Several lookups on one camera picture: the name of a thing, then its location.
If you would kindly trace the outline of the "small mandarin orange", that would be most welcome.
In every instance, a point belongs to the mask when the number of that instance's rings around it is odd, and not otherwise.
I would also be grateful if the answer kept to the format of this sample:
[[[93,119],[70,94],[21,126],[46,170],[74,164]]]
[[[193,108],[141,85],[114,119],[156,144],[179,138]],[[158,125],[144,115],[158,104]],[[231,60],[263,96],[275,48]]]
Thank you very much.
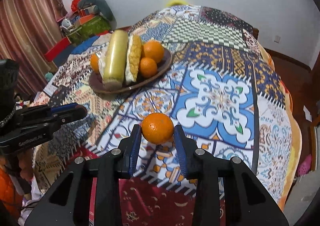
[[[174,124],[165,114],[151,113],[141,123],[144,138],[152,144],[164,144],[172,140]]]

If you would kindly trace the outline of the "yellow banana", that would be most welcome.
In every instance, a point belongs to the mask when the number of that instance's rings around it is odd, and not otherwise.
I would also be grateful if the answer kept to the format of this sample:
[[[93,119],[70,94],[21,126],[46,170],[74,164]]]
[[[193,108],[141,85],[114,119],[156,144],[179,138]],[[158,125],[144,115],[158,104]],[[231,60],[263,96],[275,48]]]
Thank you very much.
[[[101,78],[108,91],[120,89],[123,85],[128,42],[127,32],[116,30],[111,36],[106,54],[102,57]]]

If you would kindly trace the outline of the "dark purple plate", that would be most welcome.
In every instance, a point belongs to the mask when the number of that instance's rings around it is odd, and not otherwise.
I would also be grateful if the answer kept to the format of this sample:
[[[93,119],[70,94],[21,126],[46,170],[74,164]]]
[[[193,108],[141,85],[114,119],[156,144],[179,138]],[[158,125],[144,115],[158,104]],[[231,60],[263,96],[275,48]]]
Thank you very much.
[[[141,75],[140,71],[137,71],[136,79],[134,80],[132,73],[129,72],[130,68],[126,67],[122,85],[120,85],[117,80],[107,82],[107,85],[104,85],[101,75],[95,73],[94,71],[91,72],[88,83],[92,90],[96,93],[113,94],[129,92],[144,87],[163,76],[169,70],[172,60],[172,53],[168,49],[164,49],[164,56],[157,64],[157,71],[153,76],[146,78]]]

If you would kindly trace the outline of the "mandarin behind banana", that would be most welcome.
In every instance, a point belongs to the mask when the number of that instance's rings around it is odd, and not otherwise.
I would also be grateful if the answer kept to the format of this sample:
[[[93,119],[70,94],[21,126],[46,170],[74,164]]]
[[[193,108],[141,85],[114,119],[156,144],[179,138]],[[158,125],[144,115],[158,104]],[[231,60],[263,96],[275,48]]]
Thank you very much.
[[[99,57],[96,54],[91,55],[90,65],[92,70],[98,74],[99,73]]]

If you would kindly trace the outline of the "red box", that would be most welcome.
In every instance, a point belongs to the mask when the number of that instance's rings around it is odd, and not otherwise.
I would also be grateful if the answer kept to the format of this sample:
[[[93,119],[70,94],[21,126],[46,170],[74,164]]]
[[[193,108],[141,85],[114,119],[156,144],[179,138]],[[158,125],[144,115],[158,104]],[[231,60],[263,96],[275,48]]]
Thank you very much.
[[[62,64],[65,62],[74,49],[71,41],[67,37],[63,37],[57,42],[47,53],[44,54],[44,58],[48,62],[54,62],[55,64]]]

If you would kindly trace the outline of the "colourful patchwork tablecloth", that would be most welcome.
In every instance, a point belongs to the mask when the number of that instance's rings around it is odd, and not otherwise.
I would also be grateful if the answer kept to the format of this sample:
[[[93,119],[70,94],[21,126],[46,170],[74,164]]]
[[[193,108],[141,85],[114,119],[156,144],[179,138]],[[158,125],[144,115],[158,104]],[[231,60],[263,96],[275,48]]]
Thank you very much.
[[[128,36],[158,41],[173,60],[150,84],[96,93],[91,55],[111,34],[72,52],[45,87],[48,102],[77,102],[87,116],[63,125],[35,149],[40,201],[27,225],[287,225],[285,201],[302,136],[290,93],[253,28],[228,12],[182,5],[154,12]],[[167,115],[197,144],[197,179],[185,179],[174,134],[152,144],[143,134],[136,171],[120,179],[120,141],[151,113]]]

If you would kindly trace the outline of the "small mandarin on plate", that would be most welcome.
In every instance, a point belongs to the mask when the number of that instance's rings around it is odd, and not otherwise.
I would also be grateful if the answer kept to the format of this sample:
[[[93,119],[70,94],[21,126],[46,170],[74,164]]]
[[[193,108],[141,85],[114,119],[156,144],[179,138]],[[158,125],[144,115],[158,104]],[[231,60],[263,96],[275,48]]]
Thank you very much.
[[[152,58],[143,57],[140,60],[139,72],[144,78],[150,78],[157,73],[157,63]]]

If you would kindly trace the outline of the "green storage box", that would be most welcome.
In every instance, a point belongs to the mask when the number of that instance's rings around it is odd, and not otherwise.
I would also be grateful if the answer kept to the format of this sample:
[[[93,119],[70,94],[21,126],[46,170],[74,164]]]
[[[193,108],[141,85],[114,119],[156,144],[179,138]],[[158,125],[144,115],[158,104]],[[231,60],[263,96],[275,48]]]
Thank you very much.
[[[84,24],[74,28],[73,31],[66,32],[66,37],[71,44],[79,45],[91,37],[109,31],[111,31],[109,21],[101,16],[95,16]]]

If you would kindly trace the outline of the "peeled pomelo segment on plate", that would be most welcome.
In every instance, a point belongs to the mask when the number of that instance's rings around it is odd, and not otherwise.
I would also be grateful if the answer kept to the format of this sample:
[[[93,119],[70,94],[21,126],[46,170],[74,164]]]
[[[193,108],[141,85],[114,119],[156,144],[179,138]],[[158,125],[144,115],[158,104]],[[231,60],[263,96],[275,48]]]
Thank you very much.
[[[125,83],[129,85],[137,81],[140,58],[142,54],[142,41],[140,36],[131,35],[126,54]]]

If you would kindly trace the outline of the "large orange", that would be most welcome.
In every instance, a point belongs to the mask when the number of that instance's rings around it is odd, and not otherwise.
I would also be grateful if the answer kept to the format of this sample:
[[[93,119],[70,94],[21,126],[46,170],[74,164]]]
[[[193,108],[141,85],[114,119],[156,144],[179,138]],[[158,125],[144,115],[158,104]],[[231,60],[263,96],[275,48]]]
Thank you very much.
[[[164,57],[164,48],[158,41],[149,41],[142,46],[142,57],[153,59],[157,64]]]

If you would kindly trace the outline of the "grey neck pillow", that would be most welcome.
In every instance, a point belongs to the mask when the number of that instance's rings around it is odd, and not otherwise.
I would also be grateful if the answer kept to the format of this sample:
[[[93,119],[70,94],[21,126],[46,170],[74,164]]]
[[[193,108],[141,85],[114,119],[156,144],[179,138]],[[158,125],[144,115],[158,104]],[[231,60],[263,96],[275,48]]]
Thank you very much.
[[[111,8],[108,6],[105,0],[80,0],[77,4],[79,10],[88,9],[93,14],[100,15],[111,25],[111,29],[115,30],[117,21]]]

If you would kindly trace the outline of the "red plastic bag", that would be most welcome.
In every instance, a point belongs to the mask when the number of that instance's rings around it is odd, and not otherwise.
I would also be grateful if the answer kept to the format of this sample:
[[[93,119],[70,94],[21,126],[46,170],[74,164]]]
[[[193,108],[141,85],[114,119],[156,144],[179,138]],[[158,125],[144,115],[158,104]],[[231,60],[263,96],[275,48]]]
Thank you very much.
[[[72,12],[78,11],[78,3],[79,3],[80,1],[81,1],[81,0],[72,0],[72,3],[71,3],[71,11],[72,11]]]

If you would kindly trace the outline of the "striped curtain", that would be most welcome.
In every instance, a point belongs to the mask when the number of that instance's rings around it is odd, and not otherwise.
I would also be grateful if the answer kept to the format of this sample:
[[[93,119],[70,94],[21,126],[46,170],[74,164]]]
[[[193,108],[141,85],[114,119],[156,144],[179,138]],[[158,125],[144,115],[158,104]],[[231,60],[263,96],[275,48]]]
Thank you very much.
[[[41,91],[56,70],[44,55],[62,39],[57,21],[66,13],[62,0],[1,0],[1,58],[20,65],[17,92]]]

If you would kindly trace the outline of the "yellow foam arch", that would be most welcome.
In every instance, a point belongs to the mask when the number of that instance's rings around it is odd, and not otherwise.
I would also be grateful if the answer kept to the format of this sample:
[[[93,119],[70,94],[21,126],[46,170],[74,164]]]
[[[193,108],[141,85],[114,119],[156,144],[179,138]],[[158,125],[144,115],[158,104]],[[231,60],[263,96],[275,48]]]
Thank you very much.
[[[179,5],[188,5],[189,3],[186,0],[169,0],[166,3],[166,7],[173,7]]]

